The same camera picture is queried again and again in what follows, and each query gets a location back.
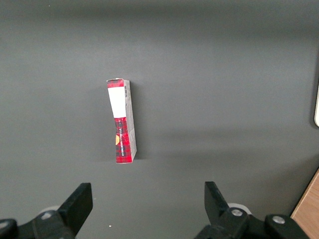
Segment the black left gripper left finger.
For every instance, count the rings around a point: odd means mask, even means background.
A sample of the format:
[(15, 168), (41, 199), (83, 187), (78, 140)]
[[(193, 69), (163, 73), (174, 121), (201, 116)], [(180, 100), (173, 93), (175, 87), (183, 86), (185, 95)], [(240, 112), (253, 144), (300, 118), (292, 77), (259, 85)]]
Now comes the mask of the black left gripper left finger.
[(29, 222), (1, 219), (2, 239), (74, 239), (93, 209), (92, 187), (81, 183), (56, 210), (46, 210)]

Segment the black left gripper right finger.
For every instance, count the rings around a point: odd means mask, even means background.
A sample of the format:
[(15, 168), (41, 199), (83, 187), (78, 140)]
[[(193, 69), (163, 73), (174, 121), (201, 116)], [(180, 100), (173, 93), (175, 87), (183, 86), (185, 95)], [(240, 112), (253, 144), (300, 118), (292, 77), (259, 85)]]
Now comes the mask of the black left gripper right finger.
[(215, 182), (205, 182), (204, 205), (210, 221), (197, 239), (307, 239), (307, 234), (290, 217), (266, 215), (259, 220), (239, 207), (230, 207)]

